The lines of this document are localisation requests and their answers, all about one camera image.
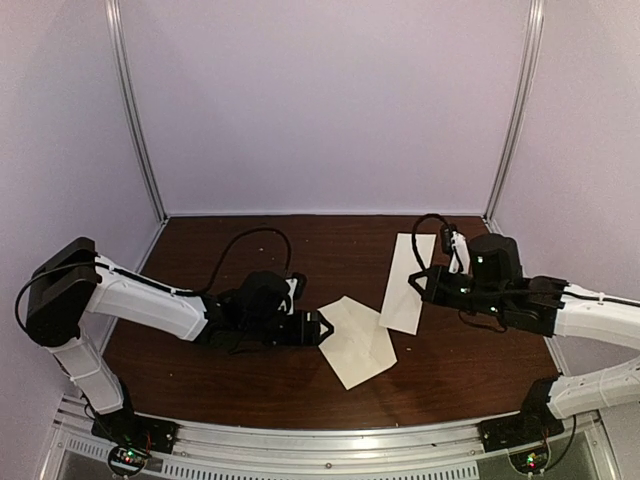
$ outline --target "white paper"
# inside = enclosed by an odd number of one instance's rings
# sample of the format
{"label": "white paper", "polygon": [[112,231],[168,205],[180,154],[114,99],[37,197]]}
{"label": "white paper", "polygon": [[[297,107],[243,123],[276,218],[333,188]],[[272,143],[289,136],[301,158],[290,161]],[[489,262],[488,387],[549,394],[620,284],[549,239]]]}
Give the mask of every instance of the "white paper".
{"label": "white paper", "polygon": [[[417,243],[422,260],[425,266],[429,267],[436,236],[418,235]],[[396,237],[387,290],[382,303],[380,326],[411,335],[418,332],[422,300],[420,294],[409,285],[408,279],[409,275],[419,271],[420,266],[411,249],[411,234],[399,233]]]}
{"label": "white paper", "polygon": [[335,327],[320,351],[344,388],[349,390],[396,363],[389,332],[378,325],[378,312],[349,297],[319,310]]}

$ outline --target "black cable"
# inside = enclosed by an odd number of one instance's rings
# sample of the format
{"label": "black cable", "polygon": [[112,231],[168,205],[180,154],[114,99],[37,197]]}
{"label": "black cable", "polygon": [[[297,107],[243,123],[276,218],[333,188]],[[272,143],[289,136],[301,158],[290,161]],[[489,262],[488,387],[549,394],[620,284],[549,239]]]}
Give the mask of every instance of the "black cable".
{"label": "black cable", "polygon": [[576,436],[576,428],[578,426],[578,419],[576,418],[576,416],[573,416],[573,428],[571,429],[571,436],[569,437],[569,441],[567,442],[567,446],[564,448],[564,451],[560,454],[560,456],[558,457],[558,459],[556,460],[556,462],[551,465],[550,467],[545,467],[544,468],[544,473],[547,473],[549,470],[556,468],[558,466],[558,464],[562,461],[562,459],[567,455],[567,452],[569,452],[569,449],[571,448],[571,444],[573,443],[573,439]]}
{"label": "black cable", "polygon": [[[415,223],[413,224],[413,228],[411,229],[411,249],[413,250],[413,256],[416,257],[416,261],[418,262],[418,265],[420,266],[421,270],[426,270],[427,267],[425,266],[424,261],[422,260],[422,256],[420,255],[420,252],[418,251],[418,227],[420,227],[422,223],[424,223],[426,220],[429,220],[429,219],[438,220],[445,227],[450,228],[449,222],[447,222],[447,220],[442,215],[439,215],[437,213],[427,213],[425,215],[422,215],[420,218],[418,218],[415,221]],[[458,262],[462,267],[462,262],[460,262],[459,257],[458,257]]]}
{"label": "black cable", "polygon": [[44,272],[34,275],[27,283],[25,283],[22,286],[22,288],[18,292],[18,295],[16,296],[16,302],[13,307],[13,313],[16,317],[16,321],[18,322],[18,326],[20,327],[20,329],[27,335],[29,334],[27,332],[27,328],[22,322],[22,319],[20,318],[20,301],[22,300],[22,297],[24,296],[26,291],[29,289],[29,287],[31,287],[38,280],[48,277],[49,275],[52,275],[54,273],[63,272],[65,270],[72,270],[78,267],[94,267],[95,268],[96,266],[109,268],[107,265],[103,263],[98,263],[98,262],[78,262],[78,263],[69,263],[68,265],[62,265],[60,267],[52,268],[51,270],[45,270]]}
{"label": "black cable", "polygon": [[161,290],[163,292],[177,295],[179,297],[200,297],[208,293],[209,290],[211,290],[211,287],[213,287],[213,284],[216,280],[216,277],[218,276],[218,273],[220,272],[220,268],[222,267],[222,264],[224,263],[227,255],[229,254],[229,251],[231,250],[231,248],[233,248],[236,242],[238,242],[238,240],[244,237],[248,237],[249,235],[253,235],[255,233],[260,233],[260,232],[273,232],[278,236],[280,236],[280,238],[282,238],[282,240],[284,241],[287,247],[287,258],[284,264],[284,275],[286,276],[287,273],[289,272],[289,266],[291,265],[291,256],[293,254],[293,247],[291,246],[289,237],[287,237],[287,235],[282,230],[274,227],[256,227],[250,230],[246,230],[242,233],[239,233],[238,235],[233,237],[231,241],[227,244],[227,246],[224,248],[224,250],[222,251],[222,254],[220,254],[220,258],[218,259],[218,262],[216,263],[213,269],[213,272],[211,273],[211,277],[209,277],[209,281],[204,287],[198,290],[180,290],[180,289],[167,287],[166,285],[155,282],[153,280],[150,280],[141,275],[137,275],[135,273],[129,272],[127,270],[123,270],[121,268],[115,268],[114,272],[119,273],[120,275],[125,276],[127,278],[131,278],[132,280],[136,280],[150,287],[157,288],[158,290]]}
{"label": "black cable", "polygon": [[287,237],[287,235],[282,230],[280,230],[278,228],[274,228],[274,227],[256,227],[256,228],[252,228],[250,230],[246,230],[246,231],[244,231],[242,233],[239,233],[238,235],[233,237],[231,239],[231,241],[227,244],[225,249],[222,251],[222,254],[220,254],[220,258],[218,259],[218,263],[214,267],[213,272],[211,272],[211,277],[209,278],[209,281],[207,282],[207,284],[203,288],[201,288],[199,290],[195,290],[192,295],[185,295],[185,296],[201,296],[201,295],[204,295],[204,294],[208,293],[209,290],[211,290],[211,287],[213,287],[213,284],[214,284],[214,282],[216,280],[216,277],[218,276],[218,273],[220,272],[220,268],[222,267],[222,264],[224,263],[224,260],[227,257],[227,254],[229,253],[231,248],[233,248],[233,246],[236,244],[236,242],[238,240],[240,240],[241,238],[248,237],[249,235],[253,235],[255,233],[260,233],[260,232],[273,232],[276,235],[279,235],[280,238],[282,238],[282,240],[284,241],[284,243],[285,243],[285,245],[287,247],[287,259],[286,259],[285,264],[284,264],[284,274],[286,276],[287,273],[289,272],[289,266],[291,265],[291,256],[292,256],[292,253],[293,253],[293,247],[291,247],[291,242],[289,241],[289,237]]}
{"label": "black cable", "polygon": [[488,330],[490,332],[493,333],[505,333],[508,328],[502,324],[500,324],[500,326],[502,327],[502,329],[500,328],[496,328],[492,325],[484,325],[482,323],[476,323],[476,322],[472,322],[470,320],[467,320],[466,318],[464,318],[462,316],[462,310],[458,310],[458,318],[462,321],[462,323],[464,323],[465,325],[468,325],[469,327],[473,327],[473,328],[480,328],[482,330]]}

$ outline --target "purple wall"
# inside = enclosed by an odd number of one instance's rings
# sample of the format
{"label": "purple wall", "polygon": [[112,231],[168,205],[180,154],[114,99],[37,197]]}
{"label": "purple wall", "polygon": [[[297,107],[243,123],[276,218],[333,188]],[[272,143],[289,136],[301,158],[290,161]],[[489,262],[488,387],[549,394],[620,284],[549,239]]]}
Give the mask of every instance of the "purple wall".
{"label": "purple wall", "polygon": [[[33,478],[61,392],[13,319],[30,272],[78,235],[133,266],[157,228],[133,148],[104,2],[0,1],[2,478]],[[104,335],[104,319],[89,325]]]}
{"label": "purple wall", "polygon": [[529,1],[124,2],[171,213],[479,213]]}
{"label": "purple wall", "polygon": [[[640,6],[547,3],[538,71],[496,215],[529,275],[640,298]],[[638,352],[559,341],[572,373]]]}

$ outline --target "aluminum frame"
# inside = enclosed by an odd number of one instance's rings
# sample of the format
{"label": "aluminum frame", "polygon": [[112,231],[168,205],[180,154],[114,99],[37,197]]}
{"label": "aluminum frame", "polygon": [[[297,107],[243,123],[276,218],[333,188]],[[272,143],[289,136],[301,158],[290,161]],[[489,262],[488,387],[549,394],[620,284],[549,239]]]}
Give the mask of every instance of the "aluminum frame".
{"label": "aluminum frame", "polygon": [[[106,440],[91,436],[84,401],[63,398],[54,421],[51,445],[39,470],[41,480],[55,479],[67,450],[77,442],[91,444],[86,453],[104,456]],[[588,435],[600,480],[618,480],[618,470],[597,412],[578,415],[577,432]],[[411,476],[429,469],[468,465],[506,451],[484,453],[477,425],[482,419],[437,425],[372,430],[266,430],[197,422],[180,425],[172,455],[154,454],[149,473],[162,476],[171,468],[223,471],[246,477],[279,479],[369,478]],[[565,421],[570,435],[573,422]],[[183,478],[168,475],[169,478]]]}
{"label": "aluminum frame", "polygon": [[105,0],[107,12],[107,26],[111,36],[111,44],[116,62],[116,70],[120,84],[120,91],[124,100],[125,117],[129,125],[129,132],[133,140],[133,147],[142,173],[147,194],[151,200],[153,212],[159,223],[165,221],[167,212],[164,209],[158,182],[153,173],[153,167],[149,160],[149,151],[142,132],[142,124],[140,123],[140,114],[136,98],[133,92],[133,82],[131,80],[131,71],[129,69],[129,60],[127,58],[127,49],[125,47],[124,30],[122,28],[122,19],[120,17],[120,1]]}
{"label": "aluminum frame", "polygon": [[531,0],[529,9],[529,21],[527,24],[527,34],[524,42],[524,51],[522,54],[522,65],[520,66],[520,78],[518,79],[518,87],[516,90],[516,98],[513,103],[511,112],[511,120],[507,136],[502,149],[500,165],[496,173],[496,178],[491,189],[487,209],[484,218],[488,222],[492,222],[498,207],[498,202],[502,196],[504,185],[509,173],[511,161],[515,155],[516,147],[522,124],[524,123],[524,113],[533,84],[538,57],[540,53],[540,44],[542,41],[542,30],[544,26],[544,5],[545,0]]}

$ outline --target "black mount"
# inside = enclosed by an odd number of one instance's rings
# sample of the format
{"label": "black mount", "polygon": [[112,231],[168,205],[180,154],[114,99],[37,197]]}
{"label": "black mount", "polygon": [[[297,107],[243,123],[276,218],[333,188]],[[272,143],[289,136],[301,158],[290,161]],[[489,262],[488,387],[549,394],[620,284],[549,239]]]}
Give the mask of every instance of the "black mount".
{"label": "black mount", "polygon": [[[93,240],[80,237],[33,272],[33,277],[72,263],[93,262]],[[95,267],[76,267],[37,280],[29,293],[26,330],[43,347],[60,347],[80,337],[78,322],[101,278]]]}
{"label": "black mount", "polygon": [[553,416],[547,402],[556,378],[536,380],[515,415],[480,422],[479,430],[485,452],[514,448],[541,441],[564,432],[561,420]]}
{"label": "black mount", "polygon": [[150,450],[172,453],[178,424],[137,415],[133,410],[129,390],[122,380],[120,380],[120,386],[124,396],[122,408],[105,415],[96,413],[91,434],[142,452],[146,451],[147,442],[150,439]]}

